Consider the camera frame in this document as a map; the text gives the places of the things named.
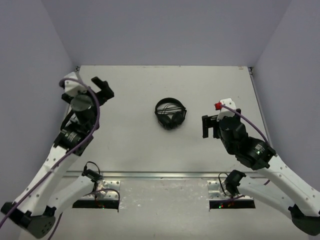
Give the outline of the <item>black headphones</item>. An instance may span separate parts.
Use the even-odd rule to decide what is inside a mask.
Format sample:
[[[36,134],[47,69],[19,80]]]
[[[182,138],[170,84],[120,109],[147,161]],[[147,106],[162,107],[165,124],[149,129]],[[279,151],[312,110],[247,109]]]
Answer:
[[[187,109],[179,100],[166,97],[155,105],[154,114],[165,130],[173,130],[184,122]]]

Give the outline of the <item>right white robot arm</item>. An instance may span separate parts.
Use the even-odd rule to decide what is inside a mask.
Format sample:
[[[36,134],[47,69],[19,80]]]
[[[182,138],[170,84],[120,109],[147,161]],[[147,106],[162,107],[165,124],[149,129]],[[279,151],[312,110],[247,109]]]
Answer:
[[[265,141],[248,135],[241,122],[240,109],[231,115],[204,115],[202,136],[221,140],[227,153],[235,156],[245,167],[266,177],[270,182],[261,184],[247,174],[233,170],[222,184],[231,199],[239,195],[256,198],[278,210],[302,232],[310,236],[320,234],[320,192],[291,170]]]

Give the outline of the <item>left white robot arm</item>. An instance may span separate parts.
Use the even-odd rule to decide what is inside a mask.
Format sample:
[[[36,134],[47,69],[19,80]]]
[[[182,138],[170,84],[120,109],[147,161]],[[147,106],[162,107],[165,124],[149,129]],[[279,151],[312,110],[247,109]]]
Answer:
[[[97,76],[91,81],[98,92],[82,82],[79,77],[65,77],[59,82],[64,93],[61,98],[70,110],[63,119],[59,134],[49,154],[33,180],[14,201],[6,202],[1,212],[1,224],[10,219],[36,239],[54,234],[63,212],[84,196],[91,195],[101,201],[111,192],[103,176],[87,167],[70,185],[55,193],[54,190],[67,170],[84,153],[99,129],[100,107],[114,97],[107,81]]]

